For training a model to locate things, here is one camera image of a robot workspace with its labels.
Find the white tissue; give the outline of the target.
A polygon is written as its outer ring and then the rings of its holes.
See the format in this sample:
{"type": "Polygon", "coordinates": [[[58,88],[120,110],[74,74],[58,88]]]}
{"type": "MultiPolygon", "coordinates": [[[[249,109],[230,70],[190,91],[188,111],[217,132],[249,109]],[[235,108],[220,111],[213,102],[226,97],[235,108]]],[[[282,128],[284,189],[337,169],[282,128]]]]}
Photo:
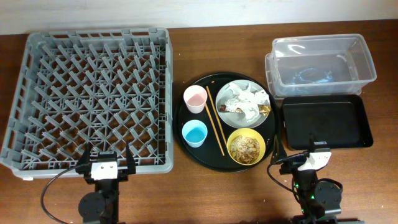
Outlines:
{"type": "MultiPolygon", "coordinates": [[[[227,90],[231,90],[234,95],[231,99],[228,99],[224,103],[224,105],[227,107],[241,108],[244,112],[248,112],[248,110],[256,110],[256,112],[258,112],[258,105],[270,106],[269,95],[265,92],[265,90],[260,90],[253,93],[251,92],[250,83],[245,90],[242,90],[237,84],[230,82],[228,84],[227,90]]],[[[252,121],[258,116],[259,114],[257,114],[256,117],[245,115],[245,118],[247,121],[252,121]]]]}

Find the wooden chopstick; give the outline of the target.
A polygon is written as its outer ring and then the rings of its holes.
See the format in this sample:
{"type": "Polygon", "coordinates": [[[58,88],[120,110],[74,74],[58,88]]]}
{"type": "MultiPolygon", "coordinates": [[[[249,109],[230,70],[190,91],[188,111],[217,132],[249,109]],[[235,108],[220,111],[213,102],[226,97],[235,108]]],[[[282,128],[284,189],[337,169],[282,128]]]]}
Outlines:
{"type": "Polygon", "coordinates": [[[212,108],[213,108],[213,111],[214,111],[214,114],[215,114],[219,129],[220,129],[220,132],[221,132],[221,136],[223,138],[223,141],[224,141],[224,144],[225,144],[226,148],[228,149],[227,140],[226,140],[225,135],[224,135],[223,127],[221,125],[221,122],[220,122],[220,119],[219,119],[219,116],[218,116],[218,112],[216,110],[215,103],[213,101],[213,98],[212,98],[212,95],[211,95],[211,91],[210,91],[208,86],[206,86],[206,90],[207,90],[208,96],[210,97],[211,105],[212,105],[212,108]]]}
{"type": "Polygon", "coordinates": [[[218,143],[218,145],[219,145],[221,154],[222,154],[222,156],[224,156],[224,150],[223,150],[223,147],[222,147],[222,145],[221,145],[220,138],[219,138],[219,136],[218,136],[218,133],[217,133],[217,130],[216,130],[216,127],[215,127],[213,118],[212,118],[212,116],[211,116],[211,113],[210,113],[210,111],[209,111],[208,106],[207,106],[206,103],[205,103],[205,109],[206,109],[206,113],[207,113],[207,115],[208,115],[208,117],[209,117],[209,119],[210,119],[210,123],[211,123],[211,126],[212,126],[212,128],[213,128],[213,132],[214,132],[214,134],[215,134],[216,141],[217,141],[217,143],[218,143]]]}

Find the brown snack wrapper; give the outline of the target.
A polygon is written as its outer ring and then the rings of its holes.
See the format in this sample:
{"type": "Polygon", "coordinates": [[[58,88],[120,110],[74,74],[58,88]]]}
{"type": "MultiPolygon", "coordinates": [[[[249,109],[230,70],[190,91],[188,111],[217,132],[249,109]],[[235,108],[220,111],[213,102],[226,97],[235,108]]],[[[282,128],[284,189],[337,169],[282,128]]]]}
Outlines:
{"type": "Polygon", "coordinates": [[[219,112],[223,113],[244,113],[245,115],[251,115],[256,117],[257,114],[263,114],[264,116],[268,115],[271,112],[271,107],[268,105],[258,105],[258,112],[256,110],[248,110],[248,112],[244,112],[241,108],[232,108],[227,107],[226,105],[221,105],[219,108],[219,112]]]}

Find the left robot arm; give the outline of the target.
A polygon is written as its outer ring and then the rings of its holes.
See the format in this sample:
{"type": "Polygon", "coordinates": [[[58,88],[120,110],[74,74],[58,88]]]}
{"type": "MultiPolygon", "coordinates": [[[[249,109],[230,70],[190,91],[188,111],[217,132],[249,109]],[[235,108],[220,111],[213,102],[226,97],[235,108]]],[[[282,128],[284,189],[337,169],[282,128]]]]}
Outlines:
{"type": "Polygon", "coordinates": [[[90,152],[90,148],[85,150],[75,167],[87,184],[95,186],[93,192],[80,200],[79,214],[83,223],[118,223],[119,183],[128,181],[128,176],[136,173],[135,160],[126,148],[127,167],[119,169],[116,152],[100,152],[93,160],[90,152]]]}

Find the grey plate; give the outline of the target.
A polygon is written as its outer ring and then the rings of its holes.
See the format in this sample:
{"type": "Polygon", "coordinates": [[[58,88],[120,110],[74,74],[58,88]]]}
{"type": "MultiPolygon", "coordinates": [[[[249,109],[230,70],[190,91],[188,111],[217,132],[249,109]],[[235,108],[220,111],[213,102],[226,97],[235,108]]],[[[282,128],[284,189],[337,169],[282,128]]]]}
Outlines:
{"type": "MultiPolygon", "coordinates": [[[[245,90],[248,87],[248,84],[251,84],[251,92],[255,93],[260,90],[264,90],[260,85],[257,83],[254,83],[249,80],[234,80],[231,81],[232,83],[237,84],[242,90],[245,90]]],[[[229,126],[234,127],[234,128],[255,128],[256,126],[259,126],[262,124],[268,115],[264,116],[263,114],[260,114],[257,118],[255,118],[252,121],[247,121],[245,118],[245,115],[243,113],[223,113],[219,112],[219,108],[221,105],[223,105],[228,99],[231,99],[234,95],[231,90],[227,90],[228,84],[224,85],[220,91],[218,92],[216,96],[216,109],[218,112],[218,116],[229,126]]]]}

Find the blue cup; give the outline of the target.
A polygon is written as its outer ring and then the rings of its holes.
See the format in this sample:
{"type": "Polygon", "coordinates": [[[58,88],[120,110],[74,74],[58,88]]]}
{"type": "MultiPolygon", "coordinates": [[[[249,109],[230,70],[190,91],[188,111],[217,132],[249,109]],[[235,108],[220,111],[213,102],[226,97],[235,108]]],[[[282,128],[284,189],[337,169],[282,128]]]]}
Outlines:
{"type": "Polygon", "coordinates": [[[185,142],[193,148],[200,147],[208,134],[208,129],[204,122],[193,119],[186,122],[182,128],[182,136],[185,142]]]}

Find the yellow bowl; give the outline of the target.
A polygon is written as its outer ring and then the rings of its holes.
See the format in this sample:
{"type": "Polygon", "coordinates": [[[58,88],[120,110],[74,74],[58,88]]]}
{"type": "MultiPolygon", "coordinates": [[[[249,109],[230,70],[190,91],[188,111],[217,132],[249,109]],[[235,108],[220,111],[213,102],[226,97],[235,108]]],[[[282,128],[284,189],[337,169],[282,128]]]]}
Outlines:
{"type": "Polygon", "coordinates": [[[251,166],[264,158],[266,142],[257,131],[240,128],[229,135],[227,148],[232,160],[244,166],[251,166]]]}

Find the pink cup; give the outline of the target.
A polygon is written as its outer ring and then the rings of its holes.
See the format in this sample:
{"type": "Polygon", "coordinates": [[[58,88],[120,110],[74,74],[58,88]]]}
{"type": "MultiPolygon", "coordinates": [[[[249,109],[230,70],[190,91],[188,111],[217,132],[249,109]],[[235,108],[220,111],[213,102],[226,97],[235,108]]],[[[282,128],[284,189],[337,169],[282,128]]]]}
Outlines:
{"type": "Polygon", "coordinates": [[[203,111],[207,98],[207,91],[200,85],[192,85],[183,93],[183,100],[188,110],[194,114],[203,111]]]}

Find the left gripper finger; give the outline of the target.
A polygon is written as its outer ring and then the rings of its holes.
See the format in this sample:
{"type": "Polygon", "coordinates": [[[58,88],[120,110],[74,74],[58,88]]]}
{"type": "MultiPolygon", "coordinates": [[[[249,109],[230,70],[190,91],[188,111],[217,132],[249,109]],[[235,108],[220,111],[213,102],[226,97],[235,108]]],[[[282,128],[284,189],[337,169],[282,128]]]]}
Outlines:
{"type": "Polygon", "coordinates": [[[126,164],[128,174],[136,174],[136,163],[129,148],[129,142],[126,143],[126,164]]]}
{"type": "Polygon", "coordinates": [[[88,143],[86,145],[86,149],[82,156],[79,158],[76,166],[75,171],[78,174],[88,174],[91,170],[91,163],[90,163],[90,152],[91,152],[91,145],[88,143]]]}

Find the food scraps pile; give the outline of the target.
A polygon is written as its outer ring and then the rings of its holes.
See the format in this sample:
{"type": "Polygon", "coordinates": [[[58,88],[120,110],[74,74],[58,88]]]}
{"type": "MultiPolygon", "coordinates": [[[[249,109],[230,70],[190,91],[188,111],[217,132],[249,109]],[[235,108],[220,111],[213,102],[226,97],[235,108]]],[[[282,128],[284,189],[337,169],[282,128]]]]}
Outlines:
{"type": "Polygon", "coordinates": [[[259,156],[260,146],[256,139],[238,136],[231,141],[230,147],[232,158],[242,164],[251,164],[259,156]]]}

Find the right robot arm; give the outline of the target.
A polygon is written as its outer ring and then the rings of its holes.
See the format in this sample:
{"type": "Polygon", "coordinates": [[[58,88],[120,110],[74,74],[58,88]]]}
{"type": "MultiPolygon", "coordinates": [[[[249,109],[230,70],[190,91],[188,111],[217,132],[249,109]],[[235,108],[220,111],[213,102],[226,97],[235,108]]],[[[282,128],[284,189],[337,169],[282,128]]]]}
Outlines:
{"type": "Polygon", "coordinates": [[[338,223],[336,216],[341,213],[343,185],[335,180],[319,179],[317,171],[324,168],[331,157],[331,149],[325,141],[310,138],[310,147],[304,152],[288,156],[280,143],[274,138],[271,166],[280,165],[279,174],[292,175],[291,186],[287,187],[273,176],[270,178],[279,186],[293,193],[300,204],[302,214],[294,216],[292,223],[338,223]]]}

